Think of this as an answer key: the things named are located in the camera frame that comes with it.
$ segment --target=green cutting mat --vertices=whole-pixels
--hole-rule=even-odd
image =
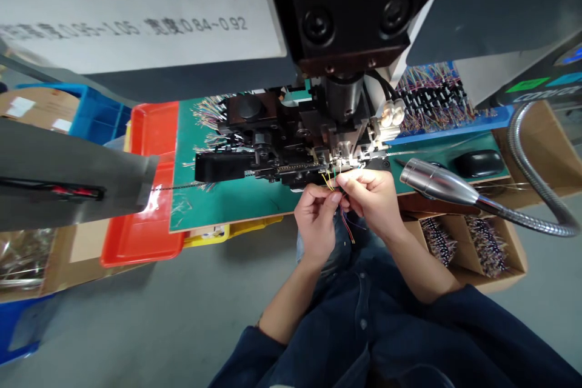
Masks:
[[[178,115],[178,136],[176,140],[176,161],[174,166],[174,185],[187,185],[194,180],[194,168],[184,167],[183,163],[192,162],[196,155],[193,147],[204,147],[206,134],[211,132],[207,127],[196,124],[191,109],[199,100],[181,101]],[[444,147],[456,144],[465,139],[473,138],[458,147],[439,151]],[[407,161],[418,157],[425,161],[437,161],[450,169],[454,169],[452,160],[471,150],[493,149],[499,151],[493,135],[489,132],[467,133],[465,135],[447,136],[410,144],[395,145],[389,152],[409,150],[433,150],[427,153],[394,156]],[[390,158],[396,192],[399,194],[411,192],[412,189],[400,183],[402,168]],[[507,176],[505,170],[496,177]],[[280,182],[269,183],[264,179],[247,177],[244,179],[220,182],[210,192],[197,188],[174,190],[172,197],[172,217],[170,232],[180,232],[194,227],[211,226],[225,222],[240,221],[291,212],[301,197],[293,193]]]
[[[460,145],[451,147],[454,144],[468,140]],[[453,135],[444,136],[441,138],[428,139],[426,141],[410,142],[408,144],[398,144],[391,147],[388,153],[394,152],[412,152],[414,150],[422,150],[419,153],[410,153],[406,155],[396,155],[390,156],[390,168],[392,169],[392,175],[394,176],[394,182],[396,185],[397,194],[404,194],[414,192],[412,188],[408,185],[403,184],[400,181],[400,174],[402,173],[402,166],[396,162],[396,159],[400,159],[407,162],[411,158],[422,159],[423,161],[438,162],[446,166],[449,170],[456,173],[455,165],[453,164],[453,159],[463,153],[472,152],[473,150],[496,150],[499,152],[499,147],[495,142],[495,138],[491,131],[487,132],[475,132],[475,133],[465,133],[463,135]],[[501,179],[509,176],[507,167],[504,168],[503,172],[495,175],[493,178]],[[466,179],[467,182],[475,182],[482,180],[491,180],[488,178],[475,178]]]
[[[204,147],[207,127],[196,124],[190,109],[200,100],[181,101],[178,113],[178,136],[174,185],[187,185],[194,180],[194,168],[184,167],[196,156],[194,146]],[[220,182],[210,192],[198,188],[174,190],[170,232],[225,222],[259,218],[291,212],[301,193],[293,193],[281,183],[247,177]]]

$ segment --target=orange tray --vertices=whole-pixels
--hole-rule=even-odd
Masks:
[[[177,126],[177,102],[144,104],[132,111],[132,152],[161,157],[153,180],[154,188],[173,184]],[[112,218],[101,253],[101,265],[111,268],[178,256],[186,234],[169,233],[171,211],[172,191],[152,191],[142,212]]]
[[[141,104],[132,110],[130,151],[136,155],[158,155],[161,161],[174,161],[178,102]]]

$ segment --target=jeans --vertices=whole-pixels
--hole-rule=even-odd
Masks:
[[[372,259],[377,256],[391,258],[384,241],[368,228],[364,218],[360,218],[355,212],[350,211],[347,214],[346,221],[352,231],[355,244],[352,244],[350,241],[350,236],[341,219],[341,212],[337,210],[333,216],[335,247],[321,270],[321,277],[316,286],[316,290],[320,290],[328,285],[337,276],[337,273],[347,270],[359,259]],[[301,260],[304,252],[303,239],[298,232],[297,262]]]

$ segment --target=blue plastic crate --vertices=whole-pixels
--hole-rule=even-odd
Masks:
[[[131,108],[105,97],[97,90],[81,84],[21,84],[17,89],[45,87],[65,91],[79,98],[79,108],[69,135],[103,145],[125,135],[125,125],[132,116]]]
[[[407,144],[408,142],[424,141],[425,139],[441,138],[443,136],[453,136],[460,135],[462,133],[470,132],[480,132],[482,130],[492,130],[500,129],[502,127],[507,127],[511,116],[513,115],[513,106],[502,106],[494,108],[497,112],[496,116],[485,117],[484,115],[478,116],[473,123],[456,127],[454,129],[440,130],[439,132],[424,133],[421,131],[419,133],[401,133],[396,139],[391,141],[386,141],[385,144],[390,146],[395,146],[397,144]]]
[[[0,304],[0,366],[30,356],[41,342],[53,309],[54,295]]]

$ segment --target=black computer mouse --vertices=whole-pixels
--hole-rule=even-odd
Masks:
[[[495,150],[476,150],[453,160],[460,177],[465,179],[494,176],[505,169],[501,155]]]

